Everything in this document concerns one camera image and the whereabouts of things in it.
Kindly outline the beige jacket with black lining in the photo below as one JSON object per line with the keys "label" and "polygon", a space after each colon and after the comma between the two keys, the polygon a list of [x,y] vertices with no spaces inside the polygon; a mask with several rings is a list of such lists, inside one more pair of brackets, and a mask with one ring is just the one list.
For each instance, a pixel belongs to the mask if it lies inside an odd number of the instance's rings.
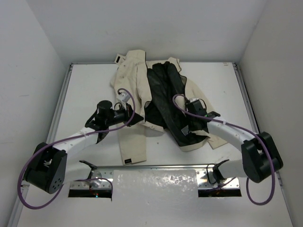
{"label": "beige jacket with black lining", "polygon": [[158,132],[168,130],[183,152],[201,148],[209,143],[212,149],[227,142],[204,131],[191,132],[188,129],[189,116],[177,109],[172,98],[184,94],[188,99],[199,98],[208,111],[214,108],[202,90],[189,78],[181,75],[179,59],[147,61],[143,50],[128,51],[125,56],[117,55],[118,69],[112,77],[111,86],[115,91],[127,89],[133,100],[129,103],[135,112],[144,118],[131,127],[118,131],[120,154],[124,165],[147,160],[145,130]]}

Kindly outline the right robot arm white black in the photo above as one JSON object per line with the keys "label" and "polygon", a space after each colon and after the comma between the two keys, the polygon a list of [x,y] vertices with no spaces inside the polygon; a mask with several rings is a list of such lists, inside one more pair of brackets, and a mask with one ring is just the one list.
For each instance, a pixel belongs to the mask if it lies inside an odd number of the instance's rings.
{"label": "right robot arm white black", "polygon": [[224,160],[213,166],[212,176],[217,183],[229,177],[247,177],[255,183],[274,178],[275,172],[283,167],[283,161],[271,135],[256,134],[243,127],[224,122],[217,112],[207,112],[201,100],[186,101],[190,115],[190,130],[203,130],[210,135],[233,145],[241,152],[240,160]]}

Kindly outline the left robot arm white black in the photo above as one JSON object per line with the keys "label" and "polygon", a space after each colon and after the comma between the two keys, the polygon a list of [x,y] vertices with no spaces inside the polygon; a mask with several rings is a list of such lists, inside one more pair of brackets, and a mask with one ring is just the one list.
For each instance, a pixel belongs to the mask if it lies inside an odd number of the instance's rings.
{"label": "left robot arm white black", "polygon": [[52,144],[40,143],[21,177],[49,194],[57,192],[64,183],[89,179],[94,165],[84,160],[70,165],[68,160],[101,142],[111,126],[132,126],[142,119],[128,103],[120,102],[120,108],[115,110],[110,101],[101,101],[80,131]]}

